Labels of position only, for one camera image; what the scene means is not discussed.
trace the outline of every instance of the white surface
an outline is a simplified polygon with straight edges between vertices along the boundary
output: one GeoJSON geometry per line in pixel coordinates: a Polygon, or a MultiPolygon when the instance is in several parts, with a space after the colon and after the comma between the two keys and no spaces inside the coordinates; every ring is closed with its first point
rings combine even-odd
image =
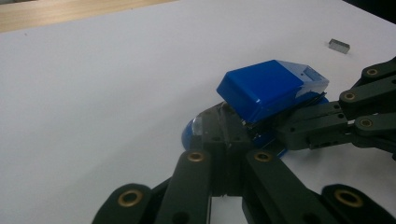
{"type": "MultiPolygon", "coordinates": [[[[235,68],[305,63],[337,100],[361,69],[396,55],[396,26],[342,1],[179,1],[0,34],[0,222],[90,223],[126,183],[153,188],[183,151],[180,134],[221,102],[235,68]],[[328,49],[332,38],[351,46],[328,49]]],[[[351,145],[289,153],[316,192],[362,190],[396,216],[396,163],[351,145]]],[[[212,223],[247,223],[239,199],[212,223]]]]}

